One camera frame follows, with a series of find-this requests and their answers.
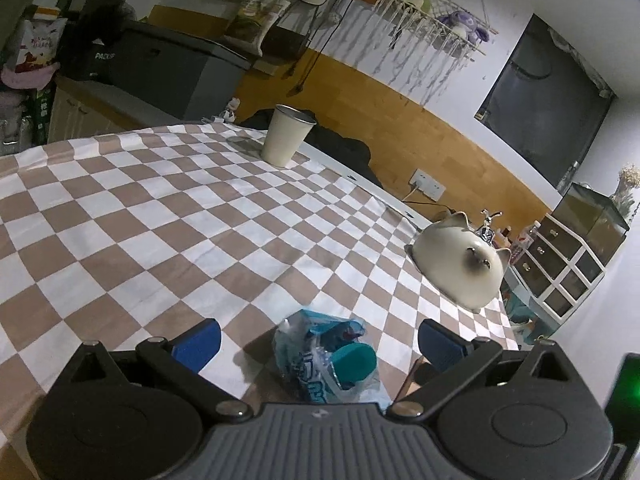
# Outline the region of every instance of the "blue gripper pad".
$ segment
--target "blue gripper pad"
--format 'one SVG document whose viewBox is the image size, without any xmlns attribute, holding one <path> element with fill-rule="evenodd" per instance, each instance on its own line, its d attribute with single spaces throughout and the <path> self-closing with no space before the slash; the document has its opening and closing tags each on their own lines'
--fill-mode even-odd
<svg viewBox="0 0 640 480">
<path fill-rule="evenodd" d="M 468 356 L 474 346 L 433 319 L 425 319 L 418 328 L 418 348 L 437 371 L 443 372 Z"/>
<path fill-rule="evenodd" d="M 198 373 L 220 351 L 222 331 L 215 319 L 203 319 L 170 341 L 171 355 L 192 372 Z"/>
</svg>

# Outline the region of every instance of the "teal oval object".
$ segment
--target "teal oval object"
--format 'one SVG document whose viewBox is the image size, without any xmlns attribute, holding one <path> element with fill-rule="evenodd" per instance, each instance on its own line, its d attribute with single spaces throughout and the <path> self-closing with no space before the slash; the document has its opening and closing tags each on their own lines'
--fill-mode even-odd
<svg viewBox="0 0 640 480">
<path fill-rule="evenodd" d="M 366 343 L 350 343 L 331 355 L 331 364 L 340 384 L 363 381 L 376 369 L 376 351 Z"/>
</svg>

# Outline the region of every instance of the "power socket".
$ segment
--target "power socket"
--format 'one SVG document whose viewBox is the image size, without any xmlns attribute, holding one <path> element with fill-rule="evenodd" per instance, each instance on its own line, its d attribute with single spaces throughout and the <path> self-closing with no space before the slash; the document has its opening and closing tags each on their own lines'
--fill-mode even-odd
<svg viewBox="0 0 640 480">
<path fill-rule="evenodd" d="M 436 202 L 440 200 L 446 190 L 441 183 L 427 175 L 423 170 L 415 170 L 409 184 L 415 186 L 418 191 Z"/>
</svg>

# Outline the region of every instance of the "blue plastic bag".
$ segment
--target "blue plastic bag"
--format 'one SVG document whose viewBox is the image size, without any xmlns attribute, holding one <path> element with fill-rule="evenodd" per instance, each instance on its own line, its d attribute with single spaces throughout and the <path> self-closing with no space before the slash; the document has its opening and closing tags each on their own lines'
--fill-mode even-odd
<svg viewBox="0 0 640 480">
<path fill-rule="evenodd" d="M 273 345 L 278 370 L 301 400 L 318 404 L 391 403 L 377 367 L 361 381 L 340 383 L 332 364 L 334 352 L 359 342 L 366 333 L 361 320 L 299 310 L 278 325 Z"/>
</svg>

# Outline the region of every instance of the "gray storage box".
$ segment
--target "gray storage box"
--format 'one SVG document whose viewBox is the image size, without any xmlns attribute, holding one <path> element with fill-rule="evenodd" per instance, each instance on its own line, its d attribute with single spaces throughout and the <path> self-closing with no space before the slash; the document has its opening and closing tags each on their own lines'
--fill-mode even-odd
<svg viewBox="0 0 640 480">
<path fill-rule="evenodd" d="M 114 51 L 114 85 L 185 121 L 219 114 L 251 66 L 213 41 L 140 22 L 127 23 Z"/>
</svg>

